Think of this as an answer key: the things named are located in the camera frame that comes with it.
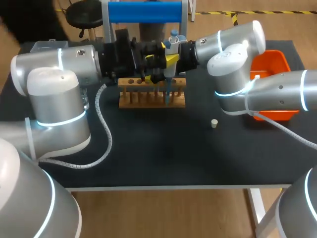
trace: floor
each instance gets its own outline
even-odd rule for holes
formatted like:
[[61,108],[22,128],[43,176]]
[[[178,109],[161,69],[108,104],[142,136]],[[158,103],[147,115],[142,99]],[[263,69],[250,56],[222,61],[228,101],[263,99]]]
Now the floor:
[[[68,1],[60,0],[63,8]],[[216,10],[314,10],[315,0],[197,0],[197,11]],[[60,20],[71,40],[78,41],[80,30],[69,26],[61,12]],[[238,23],[257,19],[270,40],[293,40],[306,68],[317,69],[317,15],[239,14]],[[188,38],[196,39],[232,26],[224,15],[197,15],[188,23]],[[130,35],[137,28],[129,25]],[[103,35],[102,28],[96,29]],[[9,73],[10,59],[19,46],[0,26],[0,90]],[[268,209],[279,189],[261,189]],[[83,215],[83,238],[250,238],[254,227],[245,191],[177,190],[80,192],[76,198]],[[275,231],[272,237],[279,237]]]

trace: white cable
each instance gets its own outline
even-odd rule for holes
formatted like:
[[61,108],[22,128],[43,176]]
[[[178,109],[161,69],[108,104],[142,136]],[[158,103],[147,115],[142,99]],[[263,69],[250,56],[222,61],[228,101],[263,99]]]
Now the white cable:
[[303,144],[305,144],[305,145],[307,145],[307,146],[309,146],[309,147],[311,147],[311,148],[317,150],[317,144],[312,143],[311,141],[302,138],[302,137],[299,136],[298,134],[292,132],[290,129],[287,129],[286,127],[282,126],[281,124],[279,124],[279,123],[273,121],[273,120],[270,119],[270,118],[267,118],[266,116],[261,115],[261,114],[258,113],[258,112],[250,111],[250,110],[249,110],[249,104],[248,104],[248,98],[249,98],[249,91],[246,92],[246,94],[245,94],[245,101],[244,101],[245,107],[246,107],[246,111],[247,111],[247,113],[248,113],[249,115],[251,115],[251,116],[257,116],[257,117],[259,117],[259,118],[262,118],[263,120],[266,120],[267,122],[271,123],[272,125],[275,125],[277,128],[279,128],[279,129],[281,129],[282,131],[286,132],[287,134],[289,134],[290,136],[292,136],[292,137],[295,138],[296,140],[298,140],[298,141],[302,142]]
[[45,162],[45,163],[51,163],[51,164],[56,164],[56,165],[61,165],[61,166],[64,166],[64,167],[68,167],[68,168],[72,168],[72,169],[79,169],[79,170],[82,170],[82,169],[88,169],[88,168],[91,168],[95,165],[98,165],[100,164],[107,156],[108,154],[110,153],[110,150],[111,150],[111,147],[112,147],[112,135],[111,135],[111,132],[109,130],[109,127],[100,111],[100,106],[99,106],[99,101],[100,101],[100,97],[101,97],[101,94],[102,92],[107,88],[107,86],[104,84],[103,86],[100,87],[100,89],[98,90],[97,94],[96,94],[96,99],[95,99],[95,106],[96,106],[96,111],[97,111],[97,115],[99,117],[99,120],[101,122],[101,124],[103,125],[106,133],[107,133],[107,137],[108,137],[108,147],[107,147],[107,150],[106,152],[99,158],[97,159],[96,161],[90,163],[90,164],[86,164],[86,165],[76,165],[76,164],[71,164],[71,163],[67,163],[67,162],[64,162],[64,161],[60,161],[60,160],[55,160],[55,159],[52,159],[52,158],[45,158],[45,159],[40,159],[39,161],[40,162]]

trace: wooden test tube rack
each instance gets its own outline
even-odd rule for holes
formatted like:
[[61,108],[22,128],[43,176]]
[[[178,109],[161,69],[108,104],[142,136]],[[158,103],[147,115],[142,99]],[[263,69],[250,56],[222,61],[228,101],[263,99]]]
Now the wooden test tube rack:
[[184,108],[186,87],[185,78],[172,79],[168,105],[165,103],[167,83],[142,82],[140,78],[120,78],[121,89],[119,108]]

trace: orange container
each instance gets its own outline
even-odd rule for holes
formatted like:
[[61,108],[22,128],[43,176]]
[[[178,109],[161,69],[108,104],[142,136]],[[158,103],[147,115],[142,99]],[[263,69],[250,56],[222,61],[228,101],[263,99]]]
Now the orange container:
[[[251,80],[254,79],[255,75],[260,75],[259,80],[265,80],[265,77],[289,72],[291,69],[288,66],[286,58],[281,51],[270,50],[265,51],[262,55],[256,56],[253,59],[251,65]],[[299,110],[296,111],[260,111],[260,114],[266,116],[272,120],[290,120],[294,114],[297,114]],[[254,117],[256,120],[263,120],[259,117]]]

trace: black tabletop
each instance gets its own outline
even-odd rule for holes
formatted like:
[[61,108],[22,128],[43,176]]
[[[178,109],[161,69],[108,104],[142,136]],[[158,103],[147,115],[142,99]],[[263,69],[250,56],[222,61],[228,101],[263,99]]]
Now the black tabletop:
[[[30,50],[26,45],[22,52]],[[292,70],[304,69],[291,41],[267,41],[284,52]],[[106,133],[93,107],[100,85],[88,89],[91,142],[81,152],[58,159],[87,164],[107,148]],[[291,184],[317,164],[316,151],[279,129],[249,116],[224,114],[214,96],[214,82],[198,68],[187,73],[183,109],[119,109],[119,91],[109,87],[101,110],[113,136],[111,153],[101,164],[74,170],[40,164],[64,187],[154,185]],[[30,101],[9,77],[0,96],[0,120],[34,118]],[[219,121],[216,129],[211,120]],[[317,112],[300,112],[286,126],[317,141]]]

